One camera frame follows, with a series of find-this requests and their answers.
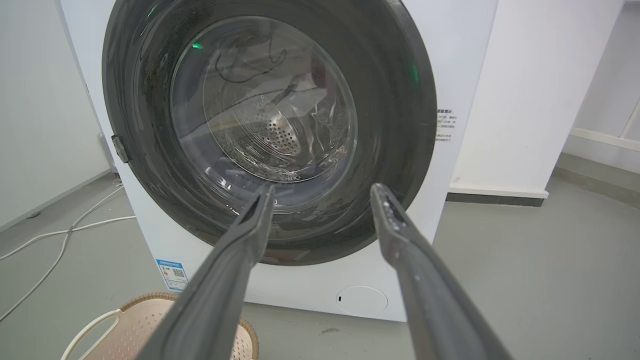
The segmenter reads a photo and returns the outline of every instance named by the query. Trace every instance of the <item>white washing machine body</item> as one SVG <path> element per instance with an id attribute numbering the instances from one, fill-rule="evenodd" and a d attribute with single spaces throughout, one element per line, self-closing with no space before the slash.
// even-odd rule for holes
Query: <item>white washing machine body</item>
<path id="1" fill-rule="evenodd" d="M 429 54 L 438 101 L 438 135 L 422 186 L 408 208 L 421 233 L 433 241 L 463 139 L 490 36 L 496 0 L 403 0 Z M 102 50 L 114 0 L 61 0 L 77 62 L 105 136 L 113 130 L 103 94 Z M 116 165 L 159 275 L 171 290 L 184 286 L 167 270 L 195 275 L 211 251 L 151 198 L 114 150 Z M 272 306 L 406 321 L 394 269 L 378 241 L 343 258 L 306 266 L 259 263 L 245 300 Z"/>

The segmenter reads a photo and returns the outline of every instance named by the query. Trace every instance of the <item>washing machine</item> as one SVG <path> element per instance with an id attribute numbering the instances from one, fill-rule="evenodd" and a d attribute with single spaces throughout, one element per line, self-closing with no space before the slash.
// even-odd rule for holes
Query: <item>washing machine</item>
<path id="1" fill-rule="evenodd" d="M 405 321 L 369 188 L 433 241 L 496 0 L 61 0 L 77 64 L 169 290 L 262 184 L 247 302 Z"/>

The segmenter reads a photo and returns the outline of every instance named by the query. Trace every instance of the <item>floor stain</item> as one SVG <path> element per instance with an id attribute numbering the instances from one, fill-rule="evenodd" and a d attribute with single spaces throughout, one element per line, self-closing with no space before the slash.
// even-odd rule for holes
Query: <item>floor stain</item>
<path id="1" fill-rule="evenodd" d="M 338 332 L 338 331 L 340 331 L 340 329 L 338 329 L 338 328 L 336 328 L 336 327 L 330 327 L 330 328 L 329 328 L 329 329 L 327 329 L 327 330 L 323 330 L 323 331 L 320 333 L 320 335 L 324 335 L 324 334 L 326 334 L 326 333 L 328 333 L 328 332 Z"/>

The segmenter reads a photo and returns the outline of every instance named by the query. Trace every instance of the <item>round glass door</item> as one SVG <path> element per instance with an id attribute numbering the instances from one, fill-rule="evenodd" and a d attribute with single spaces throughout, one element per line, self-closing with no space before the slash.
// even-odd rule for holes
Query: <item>round glass door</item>
<path id="1" fill-rule="evenodd" d="M 102 69 L 131 170 L 190 233 L 215 246 L 275 187 L 263 263 L 362 249 L 371 185 L 408 207 L 429 167 L 433 74 L 399 1 L 116 0 Z"/>

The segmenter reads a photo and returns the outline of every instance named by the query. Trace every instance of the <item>door hinge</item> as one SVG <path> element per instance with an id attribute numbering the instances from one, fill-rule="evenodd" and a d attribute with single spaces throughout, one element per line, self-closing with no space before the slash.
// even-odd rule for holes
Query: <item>door hinge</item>
<path id="1" fill-rule="evenodd" d="M 127 154 L 127 150 L 125 150 L 124 145 L 122 144 L 122 137 L 120 135 L 113 135 L 111 137 L 111 141 L 113 142 L 113 147 L 116 149 L 116 154 L 120 157 L 123 163 L 129 162 L 129 155 Z"/>

